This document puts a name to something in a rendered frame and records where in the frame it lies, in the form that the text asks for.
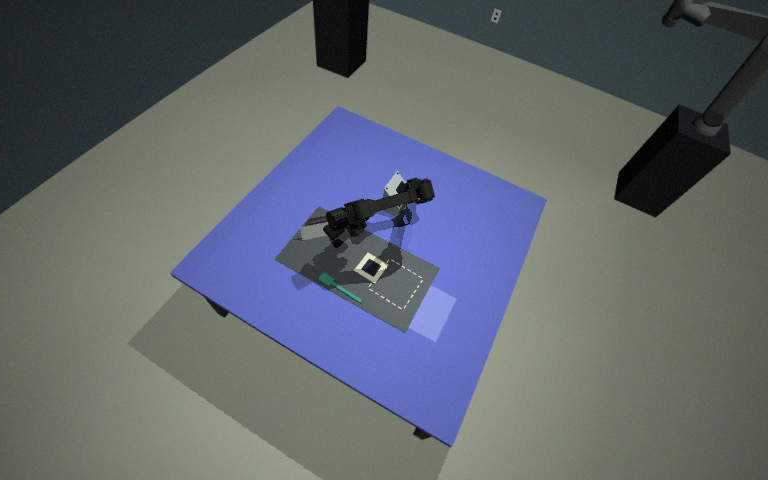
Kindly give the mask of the cream square tile with dark square centre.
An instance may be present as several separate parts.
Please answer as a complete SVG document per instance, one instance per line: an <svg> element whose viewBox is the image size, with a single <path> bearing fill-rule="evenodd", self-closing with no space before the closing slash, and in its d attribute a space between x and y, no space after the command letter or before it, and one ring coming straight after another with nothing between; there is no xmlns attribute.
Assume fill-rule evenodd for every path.
<svg viewBox="0 0 768 480"><path fill-rule="evenodd" d="M388 264L367 253L354 271L375 284L387 267Z"/></svg>

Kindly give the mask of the green small trowel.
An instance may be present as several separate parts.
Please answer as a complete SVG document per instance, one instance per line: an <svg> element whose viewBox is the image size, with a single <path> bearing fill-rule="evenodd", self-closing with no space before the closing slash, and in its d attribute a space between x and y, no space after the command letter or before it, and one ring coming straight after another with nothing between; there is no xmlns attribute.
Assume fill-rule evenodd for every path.
<svg viewBox="0 0 768 480"><path fill-rule="evenodd" d="M362 303L362 301L363 301L360 298L358 298L357 296L355 296L352 293L350 293L349 291L347 291L346 289L344 289L341 286L339 286L338 284L336 284L334 282L335 279L332 278L331 276L327 275L324 272L321 274L321 276L318 278L318 280L321 281L322 283L324 283L325 285L329 286L329 287L330 287L330 285L336 287L337 289L339 289L343 293L347 294L348 296L350 296L354 300L358 301L359 303Z"/></svg>

